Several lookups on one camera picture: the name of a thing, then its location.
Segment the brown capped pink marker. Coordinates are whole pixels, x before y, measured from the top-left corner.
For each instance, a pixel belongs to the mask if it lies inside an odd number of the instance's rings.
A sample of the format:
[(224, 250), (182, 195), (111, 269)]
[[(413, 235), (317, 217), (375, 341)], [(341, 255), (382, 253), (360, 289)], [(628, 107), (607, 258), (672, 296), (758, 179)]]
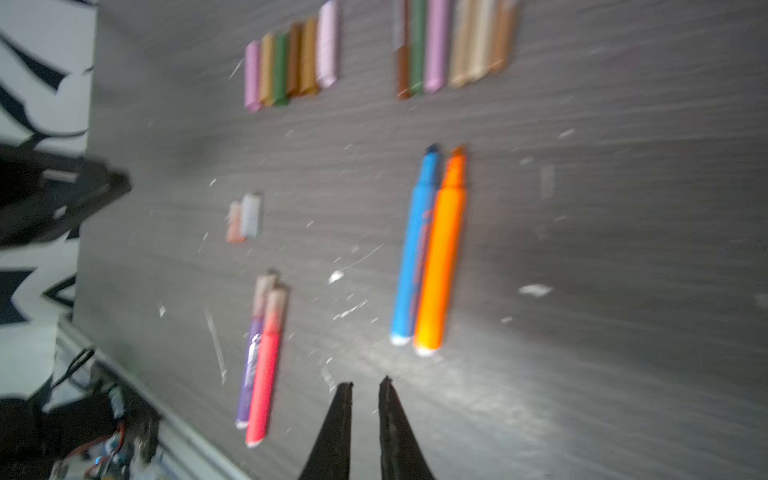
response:
[(424, 91), (434, 93), (447, 82), (448, 37), (451, 28), (450, 0), (429, 0), (427, 6)]

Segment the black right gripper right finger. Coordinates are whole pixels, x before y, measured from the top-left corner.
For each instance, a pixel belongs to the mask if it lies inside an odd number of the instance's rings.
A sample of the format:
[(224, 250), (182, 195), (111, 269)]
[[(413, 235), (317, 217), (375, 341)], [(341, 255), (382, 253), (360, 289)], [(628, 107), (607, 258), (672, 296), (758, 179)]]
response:
[(378, 413), (381, 478), (434, 480), (388, 376), (379, 385)]

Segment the brown pen cap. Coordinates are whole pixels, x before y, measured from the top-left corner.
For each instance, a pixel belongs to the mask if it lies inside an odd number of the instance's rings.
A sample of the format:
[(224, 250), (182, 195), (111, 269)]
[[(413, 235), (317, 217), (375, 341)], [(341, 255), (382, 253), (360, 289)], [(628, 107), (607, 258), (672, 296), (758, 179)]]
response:
[(303, 24), (295, 22), (288, 32), (288, 63), (287, 63), (287, 94), (290, 98), (299, 95), (300, 90), (300, 60), (302, 45)]

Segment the blue marker pen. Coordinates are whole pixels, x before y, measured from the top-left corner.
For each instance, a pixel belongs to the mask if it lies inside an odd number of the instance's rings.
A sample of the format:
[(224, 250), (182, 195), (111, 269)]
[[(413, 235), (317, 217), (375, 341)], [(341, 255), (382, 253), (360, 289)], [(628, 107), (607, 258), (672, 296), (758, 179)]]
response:
[(418, 180), (412, 189), (390, 328), (390, 341), (395, 346), (406, 345), (415, 331), (425, 248), (431, 230), (437, 192), (439, 164), (439, 147), (432, 144), (425, 151)]

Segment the green pen cap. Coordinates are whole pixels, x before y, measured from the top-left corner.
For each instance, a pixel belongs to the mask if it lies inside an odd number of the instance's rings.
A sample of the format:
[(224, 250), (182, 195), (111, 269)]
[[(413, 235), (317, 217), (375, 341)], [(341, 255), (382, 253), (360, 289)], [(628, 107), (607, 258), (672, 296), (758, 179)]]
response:
[(274, 105), (282, 106), (288, 102), (287, 94), (287, 70), (288, 70), (289, 35), (281, 34), (275, 39), (274, 68), (273, 68), (273, 96)]

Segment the tan marker pen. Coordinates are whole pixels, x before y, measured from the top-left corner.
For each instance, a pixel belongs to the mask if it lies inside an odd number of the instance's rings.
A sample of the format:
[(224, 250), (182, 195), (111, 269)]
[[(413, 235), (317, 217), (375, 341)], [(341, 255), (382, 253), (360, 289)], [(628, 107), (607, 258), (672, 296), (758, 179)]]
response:
[(468, 66), (471, 81), (477, 81), (489, 72), (496, 12), (496, 0), (478, 0), (474, 3)]

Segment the pink red marker pen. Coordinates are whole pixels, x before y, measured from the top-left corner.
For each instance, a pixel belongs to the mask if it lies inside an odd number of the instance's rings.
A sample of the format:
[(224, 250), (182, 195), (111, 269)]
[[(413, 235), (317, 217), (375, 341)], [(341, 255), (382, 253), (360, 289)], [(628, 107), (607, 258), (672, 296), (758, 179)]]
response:
[(245, 444), (248, 448), (257, 447), (267, 435), (286, 298), (287, 290), (283, 287), (272, 289), (267, 296), (249, 424), (245, 435)]

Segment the dark brown marker pen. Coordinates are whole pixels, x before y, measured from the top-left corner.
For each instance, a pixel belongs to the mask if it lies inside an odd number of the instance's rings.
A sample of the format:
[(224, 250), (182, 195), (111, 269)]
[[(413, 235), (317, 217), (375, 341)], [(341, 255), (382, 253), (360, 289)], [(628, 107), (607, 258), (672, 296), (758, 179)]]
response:
[(395, 86), (396, 98), (406, 100), (410, 97), (409, 86), (409, 1), (394, 1), (393, 39), (395, 51)]

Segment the lilac capped tan marker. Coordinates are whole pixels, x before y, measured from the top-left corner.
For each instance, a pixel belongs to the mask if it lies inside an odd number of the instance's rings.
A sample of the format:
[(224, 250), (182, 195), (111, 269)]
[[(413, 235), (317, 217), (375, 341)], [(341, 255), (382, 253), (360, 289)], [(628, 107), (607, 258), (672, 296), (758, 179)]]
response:
[(502, 72), (510, 63), (515, 46), (522, 2), (504, 0), (498, 3), (489, 71)]

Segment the orange marker pen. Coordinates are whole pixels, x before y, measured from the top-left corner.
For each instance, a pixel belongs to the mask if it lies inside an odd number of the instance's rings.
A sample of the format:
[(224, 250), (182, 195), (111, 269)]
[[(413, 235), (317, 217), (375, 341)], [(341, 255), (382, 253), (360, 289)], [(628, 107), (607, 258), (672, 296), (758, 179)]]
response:
[(422, 357), (442, 346), (467, 204), (466, 147), (456, 147), (437, 192), (414, 349)]

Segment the light tan pen cap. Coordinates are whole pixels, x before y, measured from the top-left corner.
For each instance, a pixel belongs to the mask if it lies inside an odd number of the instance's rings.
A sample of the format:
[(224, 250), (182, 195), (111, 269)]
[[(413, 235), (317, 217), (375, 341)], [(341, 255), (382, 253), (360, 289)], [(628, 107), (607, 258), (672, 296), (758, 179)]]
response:
[(274, 66), (275, 35), (265, 34), (260, 42), (260, 87), (259, 99), (263, 106), (274, 104), (273, 66)]

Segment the green marker pen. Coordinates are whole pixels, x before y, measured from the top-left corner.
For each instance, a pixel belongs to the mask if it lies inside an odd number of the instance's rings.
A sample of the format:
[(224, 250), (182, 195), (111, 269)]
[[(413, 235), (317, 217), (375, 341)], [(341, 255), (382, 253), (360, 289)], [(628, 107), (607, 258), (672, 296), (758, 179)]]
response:
[(424, 92), (427, 1), (409, 1), (409, 90), (412, 96)]

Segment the pink pen cap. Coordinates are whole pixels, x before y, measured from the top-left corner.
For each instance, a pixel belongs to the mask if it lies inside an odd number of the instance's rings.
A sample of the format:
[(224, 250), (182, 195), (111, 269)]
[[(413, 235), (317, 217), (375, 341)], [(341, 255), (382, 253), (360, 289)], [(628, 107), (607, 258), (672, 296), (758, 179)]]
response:
[(316, 82), (323, 88), (331, 87), (339, 77), (340, 7), (329, 0), (319, 11), (316, 40)]

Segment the lilac pen cap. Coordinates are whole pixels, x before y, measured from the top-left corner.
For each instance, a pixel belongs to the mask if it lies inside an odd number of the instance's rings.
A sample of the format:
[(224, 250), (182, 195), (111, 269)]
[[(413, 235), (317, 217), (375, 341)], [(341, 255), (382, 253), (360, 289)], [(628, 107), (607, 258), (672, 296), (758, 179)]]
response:
[(244, 107), (249, 112), (256, 112), (262, 108), (259, 68), (259, 42), (252, 41), (247, 45), (244, 56)]

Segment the green capped tan marker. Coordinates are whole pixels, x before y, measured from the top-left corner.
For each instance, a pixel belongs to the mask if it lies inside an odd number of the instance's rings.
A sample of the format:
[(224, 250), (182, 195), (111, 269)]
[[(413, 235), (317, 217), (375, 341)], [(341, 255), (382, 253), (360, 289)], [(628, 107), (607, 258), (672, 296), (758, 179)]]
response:
[(457, 0), (453, 12), (453, 30), (448, 84), (458, 89), (469, 81), (470, 37), (476, 2)]

